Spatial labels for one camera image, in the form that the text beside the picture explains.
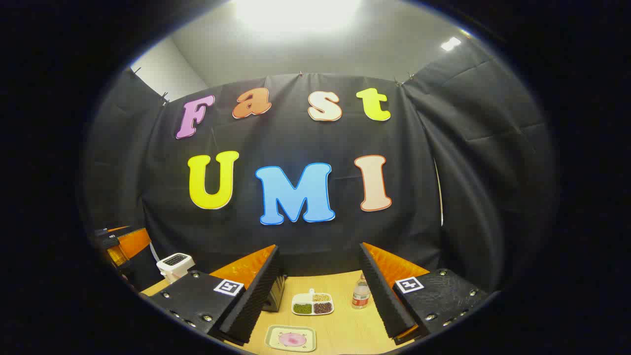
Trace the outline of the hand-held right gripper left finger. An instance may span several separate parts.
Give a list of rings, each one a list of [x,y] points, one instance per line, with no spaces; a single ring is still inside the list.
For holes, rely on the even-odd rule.
[[[195,252],[200,261],[142,299],[171,321],[202,336],[249,342],[271,288],[281,275],[277,245],[244,255]]]

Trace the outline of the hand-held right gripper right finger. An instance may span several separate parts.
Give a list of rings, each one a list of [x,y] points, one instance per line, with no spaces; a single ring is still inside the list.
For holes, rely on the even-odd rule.
[[[448,268],[427,270],[368,243],[360,244],[359,262],[387,336],[397,344],[442,332],[491,296]]]

